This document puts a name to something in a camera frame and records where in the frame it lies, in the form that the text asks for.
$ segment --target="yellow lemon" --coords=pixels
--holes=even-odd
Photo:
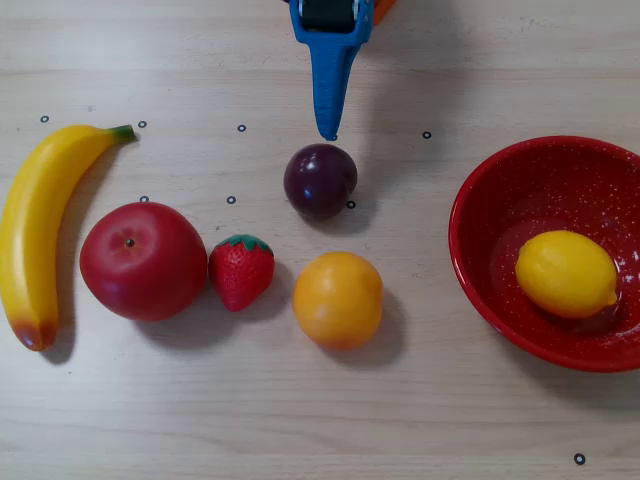
[[[293,311],[319,345],[350,350],[367,343],[382,318],[384,286],[371,263],[348,252],[327,253],[300,274]]]
[[[525,243],[516,277],[536,305],[563,318],[587,318],[618,301],[613,260],[573,232],[547,232]]]

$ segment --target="bowl rim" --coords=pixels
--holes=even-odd
[[[485,175],[495,165],[503,161],[508,156],[516,155],[530,148],[548,145],[550,142],[552,142],[552,144],[575,144],[577,142],[580,142],[581,144],[588,147],[613,148],[615,150],[627,153],[627,156],[631,156],[631,158],[638,158],[635,153],[617,145],[604,142],[602,140],[580,136],[547,136],[533,138],[531,140],[525,140],[515,143],[493,154],[487,160],[478,165],[478,167],[476,167],[473,172],[467,177],[453,203],[451,216],[449,218],[449,253],[451,255],[451,262],[453,263],[453,270],[456,273],[456,277],[460,282],[462,290],[464,290],[464,293],[467,295],[478,313],[501,335],[503,335],[507,340],[520,347],[521,349],[535,355],[538,358],[573,370],[596,373],[616,373],[635,370],[637,368],[640,368],[640,356],[637,359],[620,361],[579,360],[556,353],[528,340],[526,337],[513,330],[482,300],[480,294],[477,292],[471,282],[469,273],[464,267],[464,263],[462,261],[462,252],[460,251],[459,233],[462,210],[469,197],[469,194],[473,189],[473,186],[483,175]]]

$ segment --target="purple plum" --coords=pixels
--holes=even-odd
[[[309,145],[296,153],[284,172],[291,205],[310,220],[340,213],[358,183],[358,170],[344,150],[328,144]]]

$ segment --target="orange object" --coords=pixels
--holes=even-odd
[[[351,350],[378,330],[383,296],[382,279],[371,263],[353,253],[327,253],[298,277],[293,312],[317,344]]]
[[[396,0],[376,0],[376,10],[374,16],[374,23],[378,25],[384,16],[387,14],[393,4],[396,3]]]

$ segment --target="banana stem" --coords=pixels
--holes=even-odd
[[[116,138],[118,143],[130,143],[138,139],[131,125],[110,128],[109,132]]]

